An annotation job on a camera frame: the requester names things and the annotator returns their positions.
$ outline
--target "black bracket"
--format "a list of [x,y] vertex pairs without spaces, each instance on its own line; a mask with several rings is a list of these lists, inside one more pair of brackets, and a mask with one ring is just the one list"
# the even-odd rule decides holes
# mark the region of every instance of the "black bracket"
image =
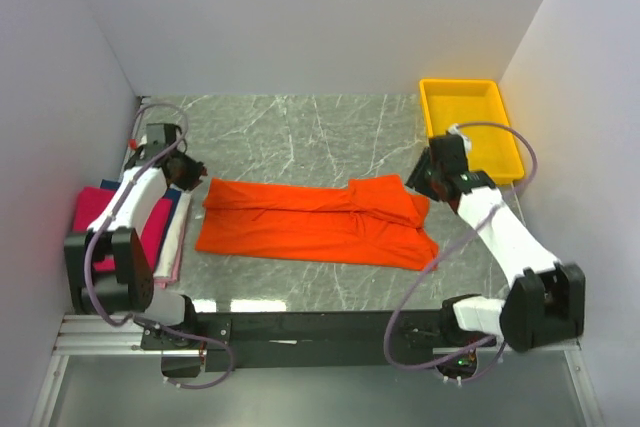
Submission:
[[455,212],[462,194],[496,186],[486,172],[469,170],[464,140],[456,134],[429,139],[406,185],[432,200],[448,202]]
[[534,273],[525,269],[502,308],[500,328],[516,352],[525,352],[584,331],[585,275],[575,264],[557,264],[555,270]]
[[[93,232],[72,233],[64,242],[64,257],[73,308],[77,313],[94,313],[84,279],[84,257]],[[93,251],[93,262],[112,255],[113,272],[96,272],[92,279],[100,303],[114,312],[143,312],[153,297],[153,273],[135,229],[119,228],[102,234]]]
[[[125,170],[136,165],[144,165],[149,159],[173,144],[182,133],[182,128],[176,124],[147,124],[145,133],[146,144],[140,146],[127,160]],[[167,185],[174,184],[182,190],[195,189],[201,183],[200,177],[207,175],[207,169],[202,162],[195,161],[185,151],[177,149],[159,159],[156,165],[162,168]]]
[[[390,316],[388,311],[199,313],[196,333],[228,343],[238,368],[385,365],[382,339]],[[476,333],[466,332],[453,343],[441,329],[440,310],[402,312],[391,337],[395,358],[409,364],[426,362],[434,358],[434,348],[477,340]],[[143,336],[140,346],[143,350],[200,346],[197,342],[179,346],[177,339],[169,337],[150,333]],[[225,370],[228,362],[223,349],[207,348],[205,371]],[[163,365],[167,374],[177,376],[178,372],[196,373],[196,363],[195,358],[175,357]]]

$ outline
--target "yellow plastic bin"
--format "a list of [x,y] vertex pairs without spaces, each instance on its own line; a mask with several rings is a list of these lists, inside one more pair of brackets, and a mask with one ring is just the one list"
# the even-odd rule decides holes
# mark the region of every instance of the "yellow plastic bin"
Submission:
[[[509,125],[498,86],[492,80],[422,79],[422,110],[427,136],[442,135],[452,124],[491,121]],[[484,170],[496,184],[524,177],[514,137],[494,127],[464,129],[472,142],[471,170]]]

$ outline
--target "orange shirt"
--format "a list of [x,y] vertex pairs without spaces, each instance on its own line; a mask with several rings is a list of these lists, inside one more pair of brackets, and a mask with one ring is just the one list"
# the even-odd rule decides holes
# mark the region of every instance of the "orange shirt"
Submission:
[[319,189],[213,179],[196,250],[421,270],[438,253],[429,200],[397,175]]

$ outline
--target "gray marble table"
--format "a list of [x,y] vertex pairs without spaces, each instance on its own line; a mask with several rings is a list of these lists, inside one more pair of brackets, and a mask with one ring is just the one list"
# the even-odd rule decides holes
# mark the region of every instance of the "gray marble table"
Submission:
[[[210,177],[314,187],[349,179],[411,172],[425,142],[415,95],[154,97],[189,114],[189,154]],[[168,109],[146,122],[176,121]],[[193,248],[204,217],[209,179],[193,192],[180,281],[170,287],[200,311],[317,311],[392,309],[416,272],[389,267],[218,256]],[[511,207],[520,215],[517,201]],[[467,226],[447,205],[432,203],[425,223],[440,245]],[[502,296],[505,278],[481,241],[429,274],[409,308],[439,308],[465,293]]]

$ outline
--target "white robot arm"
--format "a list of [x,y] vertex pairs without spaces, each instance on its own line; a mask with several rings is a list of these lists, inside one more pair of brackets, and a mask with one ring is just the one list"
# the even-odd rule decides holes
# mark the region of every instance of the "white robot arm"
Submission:
[[[87,291],[84,265],[87,245],[95,235],[99,235],[99,240],[93,250],[93,261],[113,256],[115,264],[111,272],[92,269],[95,294],[107,313],[144,312],[148,320],[173,326],[182,324],[193,310],[185,296],[161,289],[154,292],[153,269],[139,239],[151,211],[170,184],[191,190],[206,174],[201,162],[184,152],[167,149],[177,144],[180,129],[175,124],[148,124],[147,142],[129,158],[122,183],[108,206],[86,232],[67,236],[65,259],[76,312],[92,313],[95,307]],[[111,222],[101,232],[108,218]]]
[[564,265],[540,245],[491,178],[483,171],[469,171],[466,151],[458,134],[429,139],[407,186],[448,202],[474,229],[490,217],[478,235],[500,265],[510,290],[506,299],[466,295],[446,301],[457,324],[448,328],[495,335],[517,351],[580,336],[582,270],[575,264]]

